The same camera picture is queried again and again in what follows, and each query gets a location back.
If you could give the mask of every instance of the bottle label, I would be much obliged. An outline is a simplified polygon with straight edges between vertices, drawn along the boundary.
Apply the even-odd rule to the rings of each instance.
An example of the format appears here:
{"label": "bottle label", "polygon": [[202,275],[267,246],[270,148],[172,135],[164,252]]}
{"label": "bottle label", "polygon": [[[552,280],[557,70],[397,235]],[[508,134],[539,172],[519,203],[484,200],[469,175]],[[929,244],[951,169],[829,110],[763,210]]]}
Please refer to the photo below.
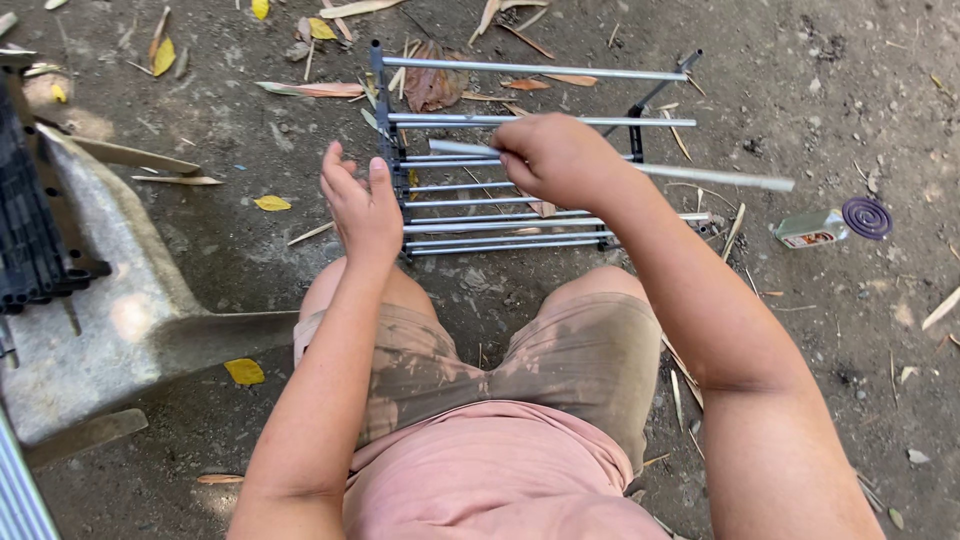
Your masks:
{"label": "bottle label", "polygon": [[830,242],[837,241],[837,238],[826,231],[814,231],[813,233],[784,236],[781,240],[788,248],[798,249],[829,244]]}

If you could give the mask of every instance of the purple mosquito coil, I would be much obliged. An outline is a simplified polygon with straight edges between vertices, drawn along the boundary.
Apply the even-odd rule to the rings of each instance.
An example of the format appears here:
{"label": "purple mosquito coil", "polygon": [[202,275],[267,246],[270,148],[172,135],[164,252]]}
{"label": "purple mosquito coil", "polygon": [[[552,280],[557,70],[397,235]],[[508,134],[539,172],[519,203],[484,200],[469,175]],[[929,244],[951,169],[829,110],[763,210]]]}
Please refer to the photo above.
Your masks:
{"label": "purple mosquito coil", "polygon": [[890,212],[866,197],[853,197],[844,203],[843,219],[855,233],[871,240],[882,240],[894,229]]}

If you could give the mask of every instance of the left hand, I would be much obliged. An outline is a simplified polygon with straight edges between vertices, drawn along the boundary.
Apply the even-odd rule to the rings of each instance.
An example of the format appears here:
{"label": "left hand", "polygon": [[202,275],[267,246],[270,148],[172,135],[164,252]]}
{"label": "left hand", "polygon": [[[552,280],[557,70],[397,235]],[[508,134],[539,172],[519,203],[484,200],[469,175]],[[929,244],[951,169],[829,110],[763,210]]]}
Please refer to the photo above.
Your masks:
{"label": "left hand", "polygon": [[354,161],[341,161],[344,148],[333,141],[324,155],[320,185],[333,213],[347,263],[389,269],[403,245],[403,215],[383,158],[370,160],[370,192],[353,178]]}

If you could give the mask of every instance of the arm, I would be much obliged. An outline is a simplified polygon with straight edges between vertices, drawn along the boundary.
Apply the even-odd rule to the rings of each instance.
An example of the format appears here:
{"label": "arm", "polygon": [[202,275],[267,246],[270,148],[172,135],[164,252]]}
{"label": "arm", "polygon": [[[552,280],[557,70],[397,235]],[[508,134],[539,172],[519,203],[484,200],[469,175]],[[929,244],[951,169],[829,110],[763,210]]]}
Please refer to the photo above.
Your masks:
{"label": "arm", "polygon": [[260,434],[228,537],[342,537],[347,473],[367,402],[383,287],[400,250],[402,218],[386,163],[371,161],[371,194],[324,156],[321,185],[347,268],[300,366]]}
{"label": "arm", "polygon": [[563,115],[505,124],[511,181],[616,233],[704,394],[717,538],[882,538],[803,356],[650,179]]}

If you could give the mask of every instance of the pink t-shirt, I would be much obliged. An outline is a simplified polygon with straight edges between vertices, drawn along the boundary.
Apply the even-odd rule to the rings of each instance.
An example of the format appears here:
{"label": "pink t-shirt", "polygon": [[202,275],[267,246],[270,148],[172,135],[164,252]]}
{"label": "pink t-shirt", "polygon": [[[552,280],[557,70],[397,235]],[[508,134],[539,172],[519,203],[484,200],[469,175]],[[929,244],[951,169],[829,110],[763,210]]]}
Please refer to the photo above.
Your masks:
{"label": "pink t-shirt", "polygon": [[348,538],[668,538],[624,499],[620,447],[545,406],[456,408],[377,439],[351,470]]}

